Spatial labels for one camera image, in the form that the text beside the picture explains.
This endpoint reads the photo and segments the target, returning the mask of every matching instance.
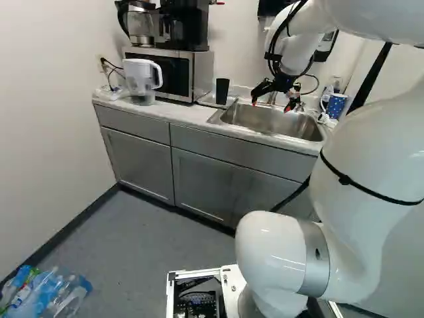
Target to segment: baseboard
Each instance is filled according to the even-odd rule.
[[[21,265],[19,265],[13,272],[11,272],[4,280],[0,282],[0,286],[3,286],[5,282],[14,277],[18,269],[24,265],[38,266],[41,261],[46,258],[57,246],[65,241],[80,225],[88,220],[107,200],[115,195],[120,190],[120,185],[115,184],[103,195],[97,198],[87,209],[77,215],[72,221],[70,221],[62,230],[57,232],[50,240],[42,245],[37,251],[29,256]]]
[[[135,197],[138,197],[139,199],[142,199],[144,201],[147,201],[157,207],[161,207],[162,209],[165,209],[172,213],[177,213],[183,217],[186,217],[188,219],[194,220],[198,223],[201,223],[202,225],[205,225],[206,227],[210,227],[216,231],[219,231],[223,234],[229,235],[231,237],[235,237],[236,231],[230,227],[226,227],[225,225],[219,224],[218,222],[214,222],[206,217],[202,217],[201,215],[197,215],[193,212],[187,211],[185,209],[182,209],[180,207],[176,207],[175,205],[169,205],[163,201],[160,201],[154,197],[149,197],[148,195],[141,193],[131,187],[127,187],[125,185],[121,185],[121,190],[131,194]]]

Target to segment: blue mug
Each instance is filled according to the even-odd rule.
[[[333,93],[331,94],[329,104],[327,106],[327,114],[330,118],[339,119],[344,107],[346,106],[348,95]]]

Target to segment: faucet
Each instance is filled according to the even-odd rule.
[[[305,103],[301,101],[300,103],[297,103],[296,106],[294,107],[294,112],[295,113],[297,113],[297,112],[304,113],[305,112],[304,107],[305,107]]]
[[[268,102],[267,103],[270,104],[270,105],[275,105],[276,104],[276,99],[277,99],[277,94],[278,94],[277,91],[272,91],[270,93],[270,96],[268,98]]]

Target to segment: water bottle pack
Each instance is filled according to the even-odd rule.
[[[24,265],[1,290],[0,317],[73,317],[92,289],[83,276],[63,268],[41,272]]]

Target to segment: cabinet door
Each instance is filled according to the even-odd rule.
[[[239,184],[238,167],[172,149],[176,205],[229,225]]]
[[[104,127],[101,132],[120,183],[174,204],[169,146]]]
[[[269,211],[275,204],[288,197],[300,186],[297,182],[254,170],[243,170],[239,178],[242,187],[239,189],[237,204],[231,219],[231,227],[234,228],[247,213],[251,211]],[[298,219],[308,219],[312,210],[312,204],[306,189],[279,213]]]

